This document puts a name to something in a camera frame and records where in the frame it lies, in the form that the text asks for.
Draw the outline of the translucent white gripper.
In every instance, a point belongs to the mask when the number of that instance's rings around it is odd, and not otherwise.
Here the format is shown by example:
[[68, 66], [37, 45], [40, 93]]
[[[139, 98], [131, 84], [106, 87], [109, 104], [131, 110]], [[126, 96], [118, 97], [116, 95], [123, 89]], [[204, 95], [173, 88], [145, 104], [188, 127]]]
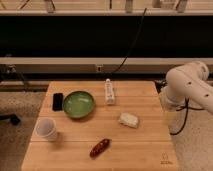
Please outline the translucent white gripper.
[[180, 107], [179, 104], [173, 103], [165, 97], [161, 97], [161, 105], [164, 111], [165, 122], [171, 125], [173, 120], [177, 116], [177, 109]]

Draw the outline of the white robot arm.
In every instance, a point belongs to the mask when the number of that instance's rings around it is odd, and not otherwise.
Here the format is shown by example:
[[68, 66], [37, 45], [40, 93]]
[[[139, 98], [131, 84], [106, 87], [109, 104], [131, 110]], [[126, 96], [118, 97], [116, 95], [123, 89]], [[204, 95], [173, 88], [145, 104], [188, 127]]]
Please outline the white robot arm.
[[201, 61], [174, 67], [167, 72], [167, 85], [161, 89], [159, 94], [167, 124], [175, 119], [176, 110], [186, 98], [213, 115], [213, 87], [206, 82], [208, 77], [209, 69]]

